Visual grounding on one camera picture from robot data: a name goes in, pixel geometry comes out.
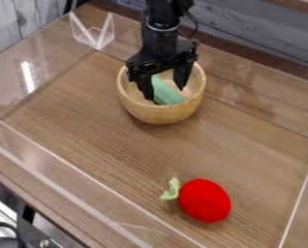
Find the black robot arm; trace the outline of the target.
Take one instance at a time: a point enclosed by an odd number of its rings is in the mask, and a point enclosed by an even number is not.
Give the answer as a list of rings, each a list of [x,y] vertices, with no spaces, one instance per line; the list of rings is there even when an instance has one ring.
[[[137,84],[146,100],[154,98],[152,76],[168,70],[173,72],[173,82],[180,90],[188,84],[190,72],[198,59],[198,31],[178,37],[181,17],[186,16],[194,24],[197,19],[189,9],[194,0],[145,0],[146,8],[141,15],[140,50],[125,62],[128,80]]]

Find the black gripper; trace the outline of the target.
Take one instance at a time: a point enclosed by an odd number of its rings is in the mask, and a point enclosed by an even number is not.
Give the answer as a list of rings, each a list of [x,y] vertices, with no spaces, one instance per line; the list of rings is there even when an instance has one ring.
[[[198,59],[198,41],[178,37],[178,28],[154,30],[146,23],[141,26],[142,46],[126,60],[126,76],[137,82],[146,100],[154,98],[152,76],[173,71],[173,81],[180,90],[186,86],[193,65]]]

